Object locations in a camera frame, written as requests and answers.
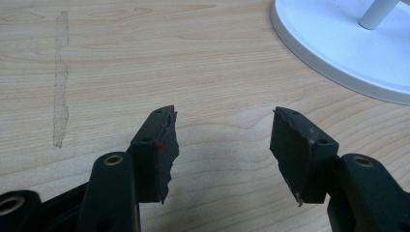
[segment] white cylindrical post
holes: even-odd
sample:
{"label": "white cylindrical post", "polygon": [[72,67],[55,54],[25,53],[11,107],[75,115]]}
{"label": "white cylindrical post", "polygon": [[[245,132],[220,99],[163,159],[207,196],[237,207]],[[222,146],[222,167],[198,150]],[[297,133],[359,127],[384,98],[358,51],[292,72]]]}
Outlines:
{"label": "white cylindrical post", "polygon": [[359,24],[368,30],[375,29],[398,2],[399,0],[375,0],[359,20]]}

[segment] round white base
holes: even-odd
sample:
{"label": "round white base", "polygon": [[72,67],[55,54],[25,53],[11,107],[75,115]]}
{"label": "round white base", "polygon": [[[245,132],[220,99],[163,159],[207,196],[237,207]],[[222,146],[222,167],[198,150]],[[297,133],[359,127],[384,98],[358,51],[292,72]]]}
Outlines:
{"label": "round white base", "polygon": [[372,2],[275,0],[271,20],[293,53],[334,82],[410,104],[410,6],[399,2],[370,31],[358,21]]}

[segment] lamp base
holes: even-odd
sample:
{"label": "lamp base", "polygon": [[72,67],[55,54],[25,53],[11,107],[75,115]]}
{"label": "lamp base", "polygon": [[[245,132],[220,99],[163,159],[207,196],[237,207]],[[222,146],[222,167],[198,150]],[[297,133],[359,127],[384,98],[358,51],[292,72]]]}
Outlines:
{"label": "lamp base", "polygon": [[399,2],[375,30],[358,20],[371,0],[275,0],[272,24],[286,46],[334,82],[410,104],[410,7]]}

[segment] wood grain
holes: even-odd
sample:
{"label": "wood grain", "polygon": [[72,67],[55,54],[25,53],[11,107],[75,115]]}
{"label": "wood grain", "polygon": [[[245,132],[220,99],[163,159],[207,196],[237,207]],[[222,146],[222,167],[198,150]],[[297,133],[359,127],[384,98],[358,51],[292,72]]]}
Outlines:
{"label": "wood grain", "polygon": [[[410,107],[318,74],[280,41],[272,1],[0,3],[0,192],[42,200],[86,182],[93,161],[125,151],[148,114],[175,104],[181,155],[164,205],[143,231],[330,231],[326,205],[298,208],[269,151],[275,106],[386,165],[410,190]],[[68,13],[68,44],[57,18]],[[69,111],[55,146],[56,51]]]}

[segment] light wood surface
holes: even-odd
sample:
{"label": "light wood surface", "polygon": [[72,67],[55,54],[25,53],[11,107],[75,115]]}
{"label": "light wood surface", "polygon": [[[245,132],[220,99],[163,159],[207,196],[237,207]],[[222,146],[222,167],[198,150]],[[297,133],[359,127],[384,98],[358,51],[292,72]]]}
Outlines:
{"label": "light wood surface", "polygon": [[273,30],[271,5],[2,1],[0,192],[47,200],[86,182],[97,157],[125,151],[169,104],[181,154],[165,204],[141,205],[143,231],[330,231],[327,205],[298,208],[269,151],[277,105],[410,191],[410,107],[306,66]]}

